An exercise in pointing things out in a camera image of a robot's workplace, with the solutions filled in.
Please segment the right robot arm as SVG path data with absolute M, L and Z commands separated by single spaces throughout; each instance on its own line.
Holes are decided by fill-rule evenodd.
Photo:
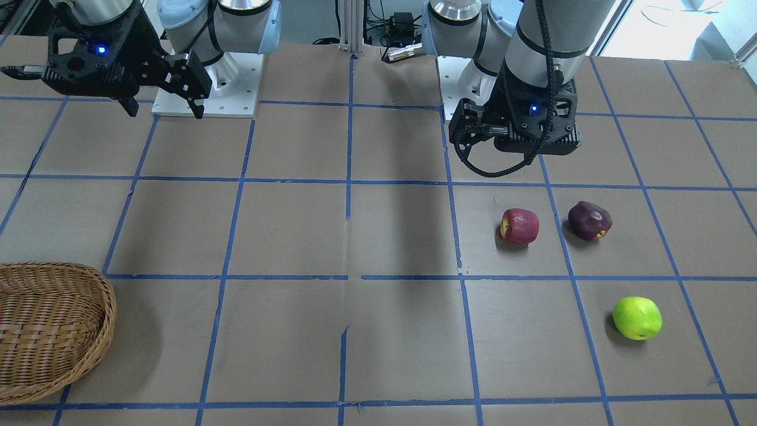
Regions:
M 254 118 L 263 59 L 279 46 L 279 1 L 159 1 L 160 35 L 140 1 L 53 1 L 42 65 L 3 66 L 61 95 L 111 99 L 129 116 L 156 87 L 159 116 Z

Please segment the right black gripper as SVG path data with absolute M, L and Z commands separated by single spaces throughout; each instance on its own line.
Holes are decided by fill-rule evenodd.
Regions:
M 2 66 L 14 80 L 42 80 L 63 95 L 132 99 L 156 86 L 205 115 L 212 79 L 195 52 L 171 54 L 140 1 L 51 1 L 56 22 L 44 66 Z

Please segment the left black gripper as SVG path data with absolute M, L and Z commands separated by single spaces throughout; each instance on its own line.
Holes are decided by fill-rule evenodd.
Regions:
M 552 131 L 540 153 L 567 156 L 583 143 L 575 116 L 578 91 L 574 80 L 563 82 L 556 75 L 556 105 L 547 101 L 547 89 L 527 84 L 510 71 L 501 71 L 490 99 L 476 105 L 471 99 L 458 102 L 449 124 L 449 136 L 461 138 L 455 143 L 464 154 L 478 142 L 492 138 L 494 147 L 503 153 L 531 154 L 541 139 L 544 125 L 552 118 Z

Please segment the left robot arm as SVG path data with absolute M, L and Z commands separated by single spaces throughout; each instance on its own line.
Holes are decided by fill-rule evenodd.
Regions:
M 426 1 L 422 45 L 467 57 L 492 87 L 461 97 L 449 137 L 462 157 L 494 140 L 503 153 L 566 156 L 582 143 L 575 75 L 611 1 Z

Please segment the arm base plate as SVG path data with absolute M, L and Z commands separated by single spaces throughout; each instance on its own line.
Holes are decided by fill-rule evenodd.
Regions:
M 254 118 L 264 59 L 262 54 L 221 52 L 209 64 L 203 62 L 212 79 L 210 95 L 203 103 L 203 117 Z M 144 84 L 158 88 L 153 113 L 162 117 L 194 118 L 184 99 L 157 86 L 159 60 L 144 64 L 140 74 Z
M 438 57 L 438 75 L 442 100 L 444 101 L 444 116 L 447 121 L 452 119 L 460 99 L 470 99 L 477 105 L 484 105 L 489 100 L 492 89 L 496 86 L 496 78 L 501 65 L 509 66 L 514 75 L 519 76 L 525 83 L 535 84 L 537 87 L 546 86 L 547 66 L 545 57 L 538 52 L 521 51 L 509 57 L 513 61 L 507 62 L 505 54 L 499 56 L 482 54 L 476 59 L 467 57 Z

